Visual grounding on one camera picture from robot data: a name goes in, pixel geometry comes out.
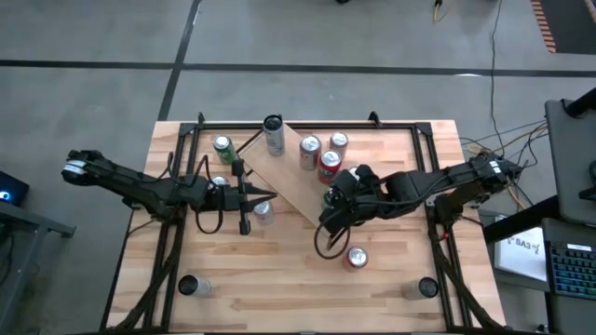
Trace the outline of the tall can black lid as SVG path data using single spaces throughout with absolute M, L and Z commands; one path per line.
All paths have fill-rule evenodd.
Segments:
M 209 280 L 197 275 L 185 275 L 178 283 L 178 290 L 184 296 L 208 298 L 212 296 L 213 287 Z
M 401 285 L 404 299 L 418 301 L 435 298 L 439 294 L 439 285 L 432 277 L 421 277 Z

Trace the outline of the silver Diet Coke can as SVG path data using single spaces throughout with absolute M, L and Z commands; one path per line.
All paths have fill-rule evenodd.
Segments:
M 274 210 L 270 200 L 257 205 L 253 214 L 260 225 L 266 226 L 274 222 Z
M 349 138 L 344 132 L 334 132 L 330 136 L 329 150 L 336 152 L 342 159 L 345 158 Z
M 314 170 L 318 164 L 321 152 L 321 141 L 314 135 L 302 138 L 300 142 L 300 167 L 304 170 Z

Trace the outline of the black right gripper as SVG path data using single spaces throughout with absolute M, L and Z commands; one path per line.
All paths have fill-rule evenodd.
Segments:
M 379 202 L 387 201 L 380 178 L 368 165 L 359 165 L 357 181 L 348 171 L 340 170 L 332 180 L 341 197 L 333 208 L 323 209 L 319 222 L 329 234 L 336 236 L 343 229 L 371 220 L 378 212 Z

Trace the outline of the black backlit keyboard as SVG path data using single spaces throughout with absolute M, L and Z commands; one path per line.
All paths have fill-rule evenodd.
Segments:
M 548 242 L 550 292 L 596 301 L 596 247 Z

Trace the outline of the white blue Celsius can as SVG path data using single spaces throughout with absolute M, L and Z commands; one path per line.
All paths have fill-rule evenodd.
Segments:
M 268 152 L 273 156 L 284 154 L 284 124 L 280 115 L 271 114 L 264 119 L 263 130 Z

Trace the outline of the grey metal stand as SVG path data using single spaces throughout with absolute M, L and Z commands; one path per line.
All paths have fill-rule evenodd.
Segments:
M 8 329 L 49 232 L 71 238 L 74 226 L 0 201 L 0 335 Z

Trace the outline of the black metal table frame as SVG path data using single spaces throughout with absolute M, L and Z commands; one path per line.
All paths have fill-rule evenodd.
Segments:
M 398 170 L 431 170 L 439 165 L 436 125 L 372 121 L 288 122 L 301 137 L 326 141 L 336 131 L 349 138 L 345 165 L 366 164 L 379 176 Z M 257 123 L 160 122 L 153 134 L 148 168 L 156 171 L 166 151 L 183 147 L 181 168 L 209 159 L 209 172 L 228 175 L 213 149 L 218 135 L 240 151 L 260 130 Z M 360 333 L 443 331 L 448 324 L 469 326 L 474 319 L 453 289 L 425 301 L 409 301 L 403 283 L 436 268 L 427 236 L 425 212 L 417 209 L 390 221 L 374 220 L 353 230 L 347 241 L 370 254 L 368 265 L 350 272 L 340 260 L 321 258 L 327 234 L 319 225 L 312 253 L 287 252 L 265 237 L 266 226 L 243 236 L 234 213 L 189 214 L 180 235 L 178 275 L 207 278 L 211 297 L 184 296 L 168 289 L 159 309 L 171 332 L 214 333 Z

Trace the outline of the orange striped floor mat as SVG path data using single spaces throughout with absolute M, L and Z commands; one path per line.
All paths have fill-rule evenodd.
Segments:
M 531 0 L 550 53 L 596 55 L 596 0 Z

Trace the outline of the grey side desk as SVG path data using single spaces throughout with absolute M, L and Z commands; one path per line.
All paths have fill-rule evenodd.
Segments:
M 569 222 L 596 226 L 596 201 L 579 197 L 593 186 L 589 166 L 596 161 L 596 112 L 573 118 L 560 100 L 548 100 L 545 112 L 561 216 Z

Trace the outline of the white paper sign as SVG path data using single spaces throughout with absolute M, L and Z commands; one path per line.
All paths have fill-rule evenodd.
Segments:
M 535 227 L 494 244 L 494 267 L 547 281 L 543 229 Z

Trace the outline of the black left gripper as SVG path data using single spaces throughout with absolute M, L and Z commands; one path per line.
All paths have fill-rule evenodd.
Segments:
M 239 233 L 249 235 L 251 232 L 249 214 L 252 212 L 252 208 L 276 198 L 277 193 L 251 185 L 247 180 L 243 159 L 236 159 L 232 163 L 232 175 L 237 178 L 236 187 L 230 185 L 217 187 L 216 194 L 219 196 L 219 210 L 238 211 L 240 215 Z M 250 203 L 250 189 L 251 194 L 265 194 L 266 196 L 252 199 Z

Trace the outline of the black box blue light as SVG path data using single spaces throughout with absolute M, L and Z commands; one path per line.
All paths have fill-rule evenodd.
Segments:
M 0 171 L 0 201 L 20 207 L 30 186 L 3 171 Z

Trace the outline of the black desk support bar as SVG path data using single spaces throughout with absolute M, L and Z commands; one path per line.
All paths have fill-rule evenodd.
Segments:
M 541 225 L 545 218 L 559 219 L 559 198 L 554 195 L 500 221 L 495 221 L 483 228 L 487 244 L 525 232 Z

